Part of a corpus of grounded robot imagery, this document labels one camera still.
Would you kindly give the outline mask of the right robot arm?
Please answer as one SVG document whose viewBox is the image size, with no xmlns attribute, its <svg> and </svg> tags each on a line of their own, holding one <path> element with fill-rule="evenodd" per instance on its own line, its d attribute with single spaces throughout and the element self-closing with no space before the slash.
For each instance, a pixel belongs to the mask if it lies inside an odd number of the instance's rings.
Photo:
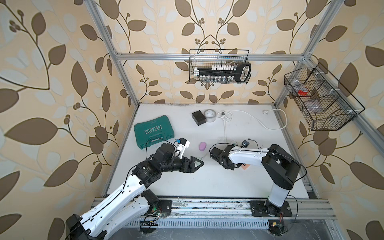
<svg viewBox="0 0 384 240">
<path fill-rule="evenodd" d="M 302 165 L 282 147 L 272 144 L 266 149 L 248 149 L 234 144 L 223 150 L 211 147 L 210 157 L 227 170 L 235 170 L 242 165 L 261 166 L 273 181 L 268 198 L 264 201 L 250 201 L 254 217 L 292 217 L 293 213 L 286 201 Z"/>
</svg>

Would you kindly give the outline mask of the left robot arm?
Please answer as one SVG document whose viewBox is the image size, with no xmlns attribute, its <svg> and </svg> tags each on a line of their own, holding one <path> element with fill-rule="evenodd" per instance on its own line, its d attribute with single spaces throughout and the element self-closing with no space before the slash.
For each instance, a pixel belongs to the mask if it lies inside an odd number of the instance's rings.
<svg viewBox="0 0 384 240">
<path fill-rule="evenodd" d="M 157 212 L 159 198 L 149 189 L 164 172 L 193 174 L 204 165 L 185 157 L 187 145 L 162 144 L 154 154 L 128 171 L 125 181 L 101 203 L 66 220 L 68 240 L 108 240 L 126 224 Z"/>
</svg>

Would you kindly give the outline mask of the orange power strip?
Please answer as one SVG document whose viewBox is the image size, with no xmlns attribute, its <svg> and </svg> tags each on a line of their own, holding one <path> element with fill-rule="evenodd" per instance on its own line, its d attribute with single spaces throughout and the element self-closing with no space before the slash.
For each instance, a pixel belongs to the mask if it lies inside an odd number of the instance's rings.
<svg viewBox="0 0 384 240">
<path fill-rule="evenodd" d="M 250 167 L 250 165 L 248 165 L 248 164 L 242 164 L 242 166 L 241 166 L 241 168 L 243 169 L 243 170 L 246 170 L 246 169 L 248 169 Z"/>
</svg>

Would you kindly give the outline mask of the clear tape roll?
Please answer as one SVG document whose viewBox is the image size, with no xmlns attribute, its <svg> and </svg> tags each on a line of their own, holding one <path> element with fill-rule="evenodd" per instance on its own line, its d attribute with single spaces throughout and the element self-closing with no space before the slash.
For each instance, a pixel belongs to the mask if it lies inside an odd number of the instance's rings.
<svg viewBox="0 0 384 240">
<path fill-rule="evenodd" d="M 216 111 L 211 110 L 211 109 L 205 110 L 204 111 L 204 116 L 206 118 L 206 122 L 207 123 L 212 123 L 212 122 L 214 122 L 217 119 Z"/>
</svg>

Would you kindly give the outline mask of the black box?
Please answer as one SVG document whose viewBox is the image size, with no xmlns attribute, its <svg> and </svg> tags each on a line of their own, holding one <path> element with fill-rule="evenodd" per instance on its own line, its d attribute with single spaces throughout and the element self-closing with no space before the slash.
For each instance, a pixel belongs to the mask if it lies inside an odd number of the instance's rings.
<svg viewBox="0 0 384 240">
<path fill-rule="evenodd" d="M 205 117 L 205 115 L 201 111 L 193 112 L 192 117 L 198 126 L 207 122 L 207 118 Z"/>
</svg>

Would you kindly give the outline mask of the green tool case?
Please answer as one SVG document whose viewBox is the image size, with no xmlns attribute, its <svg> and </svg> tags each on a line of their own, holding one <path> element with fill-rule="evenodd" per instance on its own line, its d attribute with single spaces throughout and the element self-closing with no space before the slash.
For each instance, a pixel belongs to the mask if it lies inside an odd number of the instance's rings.
<svg viewBox="0 0 384 240">
<path fill-rule="evenodd" d="M 134 126 L 137 146 L 142 150 L 175 137 L 169 118 L 165 115 Z"/>
</svg>

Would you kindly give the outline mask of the black white tool set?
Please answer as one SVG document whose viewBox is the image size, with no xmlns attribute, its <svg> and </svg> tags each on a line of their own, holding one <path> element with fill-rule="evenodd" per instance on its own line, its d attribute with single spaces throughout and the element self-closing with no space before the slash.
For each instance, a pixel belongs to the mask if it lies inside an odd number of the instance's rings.
<svg viewBox="0 0 384 240">
<path fill-rule="evenodd" d="M 219 84 L 247 84 L 251 76 L 252 65 L 243 62 L 235 62 L 233 65 L 198 67 L 192 71 L 192 77 L 200 82 Z"/>
</svg>

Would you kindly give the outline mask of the red white item in basket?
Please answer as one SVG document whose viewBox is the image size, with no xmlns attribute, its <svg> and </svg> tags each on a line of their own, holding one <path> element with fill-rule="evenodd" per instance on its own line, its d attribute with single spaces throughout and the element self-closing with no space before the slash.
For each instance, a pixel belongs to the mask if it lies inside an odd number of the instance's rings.
<svg viewBox="0 0 384 240">
<path fill-rule="evenodd" d="M 298 88 L 297 93 L 299 96 L 307 96 L 309 93 L 309 89 L 307 87 L 302 86 Z"/>
</svg>

